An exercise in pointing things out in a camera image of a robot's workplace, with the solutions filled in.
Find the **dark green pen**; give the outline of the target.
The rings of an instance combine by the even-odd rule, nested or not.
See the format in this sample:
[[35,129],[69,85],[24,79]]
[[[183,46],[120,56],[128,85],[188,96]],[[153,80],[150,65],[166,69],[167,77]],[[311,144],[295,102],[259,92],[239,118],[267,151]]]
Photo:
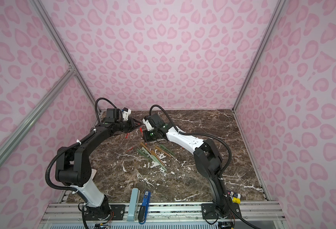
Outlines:
[[137,149],[138,154],[142,155],[145,159],[147,159],[149,162],[152,161],[152,158],[148,156],[143,150]]
[[165,145],[160,144],[160,148],[164,152],[168,153],[169,155],[174,156],[174,157],[176,156],[175,153],[173,151],[171,151],[170,149],[168,149]]

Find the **light green pen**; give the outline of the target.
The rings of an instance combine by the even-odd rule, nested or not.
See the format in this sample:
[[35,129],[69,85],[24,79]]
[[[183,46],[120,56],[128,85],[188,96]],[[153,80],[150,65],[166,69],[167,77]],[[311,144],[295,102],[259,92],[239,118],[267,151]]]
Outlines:
[[144,153],[145,153],[147,156],[149,156],[149,157],[152,159],[152,161],[155,161],[155,162],[156,162],[156,158],[150,153],[149,150],[147,150],[147,149],[144,148],[144,147],[142,147],[142,150],[144,151]]

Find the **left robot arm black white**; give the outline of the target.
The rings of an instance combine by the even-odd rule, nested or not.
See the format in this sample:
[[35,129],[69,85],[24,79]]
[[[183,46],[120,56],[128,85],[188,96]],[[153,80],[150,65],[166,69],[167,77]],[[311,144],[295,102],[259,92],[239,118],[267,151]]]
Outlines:
[[46,172],[46,184],[57,190],[69,190],[79,195],[84,204],[80,211],[95,219],[105,219],[111,214],[108,197],[94,184],[90,163],[91,153],[108,138],[130,133],[142,125],[129,117],[112,123],[101,122],[90,133],[69,147],[58,149]]

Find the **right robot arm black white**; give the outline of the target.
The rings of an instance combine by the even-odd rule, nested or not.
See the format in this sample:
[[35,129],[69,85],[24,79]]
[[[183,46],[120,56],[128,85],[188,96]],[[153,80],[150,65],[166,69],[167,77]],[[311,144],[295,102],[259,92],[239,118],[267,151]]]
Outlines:
[[223,159],[214,140],[223,144],[230,153],[231,150],[225,142],[209,134],[189,134],[179,128],[168,127],[168,125],[144,130],[143,139],[145,142],[164,139],[180,145],[193,155],[198,173],[209,183],[214,205],[213,210],[204,215],[205,218],[210,215],[217,215],[222,219],[229,216],[242,217],[238,204],[232,201],[225,187],[222,175],[228,164],[222,165]]

